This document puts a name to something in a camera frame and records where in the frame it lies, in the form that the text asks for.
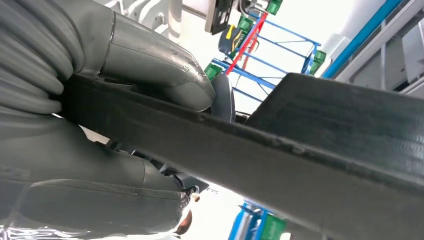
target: cable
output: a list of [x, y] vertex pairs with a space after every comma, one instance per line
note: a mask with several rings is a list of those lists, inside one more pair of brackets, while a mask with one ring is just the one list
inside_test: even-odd
[[0, 106], [59, 112], [60, 102], [49, 95], [60, 95], [59, 79], [68, 79], [84, 64], [72, 23], [54, 2], [33, 0], [0, 1], [0, 23]]

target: green tag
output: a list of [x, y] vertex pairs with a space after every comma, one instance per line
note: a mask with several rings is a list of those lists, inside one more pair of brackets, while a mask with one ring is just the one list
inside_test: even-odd
[[260, 240], [280, 240], [281, 234], [286, 229], [286, 221], [268, 214]]

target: blue pipe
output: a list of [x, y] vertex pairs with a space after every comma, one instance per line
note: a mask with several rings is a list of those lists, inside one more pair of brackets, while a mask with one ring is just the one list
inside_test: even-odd
[[[229, 63], [220, 61], [220, 60], [218, 60], [216, 58], [212, 59], [212, 63], [214, 63], [216, 65], [219, 65], [219, 66], [221, 66], [223, 68], [226, 68], [226, 69], [230, 66]], [[252, 81], [257, 82], [258, 84], [262, 84], [263, 86], [265, 86], [267, 88], [274, 89], [276, 87], [274, 84], [272, 84], [270, 82], [267, 82], [267, 81], [263, 80], [262, 78], [259, 78], [259, 77], [255, 76], [255, 75], [252, 75], [252, 74], [250, 74], [249, 72], [247, 72], [247, 71], [245, 71], [243, 69], [240, 69], [240, 68], [235, 67], [232, 71], [234, 73], [236, 73], [236, 74], [240, 74], [243, 77], [246, 77], [246, 78], [248, 78], [248, 79], [250, 79]]]
[[271, 68], [273, 68], [273, 69], [275, 69], [275, 70], [278, 70], [278, 71], [280, 71], [280, 72], [282, 72], [282, 73], [287, 74], [287, 72], [286, 72], [286, 71], [284, 71], [283, 69], [281, 69], [281, 68], [279, 68], [279, 67], [277, 67], [277, 66], [274, 66], [274, 65], [272, 65], [272, 64], [269, 64], [268, 62], [266, 62], [266, 61], [264, 61], [264, 60], [262, 60], [262, 59], [260, 59], [260, 58], [257, 58], [257, 57], [253, 56], [253, 55], [252, 55], [252, 54], [250, 54], [250, 53], [243, 52], [243, 54], [244, 54], [244, 55], [246, 55], [246, 56], [248, 56], [249, 58], [252, 58], [252, 59], [254, 59], [254, 60], [256, 60], [256, 61], [259, 61], [259, 62], [261, 62], [261, 63], [263, 63], [263, 64], [265, 64], [265, 65], [267, 65], [267, 66], [269, 66], [269, 67], [271, 67]]
[[265, 38], [265, 37], [263, 37], [263, 36], [261, 36], [261, 35], [256, 35], [258, 38], [260, 38], [260, 39], [263, 39], [263, 40], [265, 40], [265, 41], [267, 41], [268, 43], [272, 43], [272, 44], [274, 44], [274, 45], [276, 45], [276, 46], [278, 46], [278, 47], [280, 47], [280, 48], [283, 48], [283, 49], [285, 49], [285, 50], [287, 50], [287, 51], [289, 51], [290, 53], [293, 53], [293, 54], [296, 54], [297, 56], [300, 56], [300, 57], [302, 57], [302, 58], [306, 58], [306, 56], [304, 56], [304, 55], [302, 55], [302, 54], [300, 54], [300, 53], [298, 53], [298, 52], [296, 52], [296, 51], [293, 51], [293, 50], [291, 50], [291, 49], [289, 49], [289, 48], [287, 48], [287, 47], [285, 47], [285, 46], [282, 46], [282, 45], [280, 45], [280, 44], [278, 44], [278, 43], [276, 43], [276, 42], [273, 42], [273, 41], [271, 41], [271, 40], [269, 40], [268, 38]]
[[346, 61], [354, 54], [356, 50], [367, 40], [367, 38], [380, 26], [384, 19], [393, 12], [393, 10], [402, 2], [402, 0], [386, 0], [371, 19], [363, 26], [359, 33], [352, 39], [347, 47], [333, 61], [328, 69], [322, 75], [323, 78], [332, 78]]
[[237, 214], [237, 217], [235, 218], [235, 221], [232, 225], [231, 232], [229, 233], [228, 240], [236, 240], [237, 232], [239, 231], [240, 224], [242, 223], [244, 213], [245, 211], [242, 208], [241, 211]]

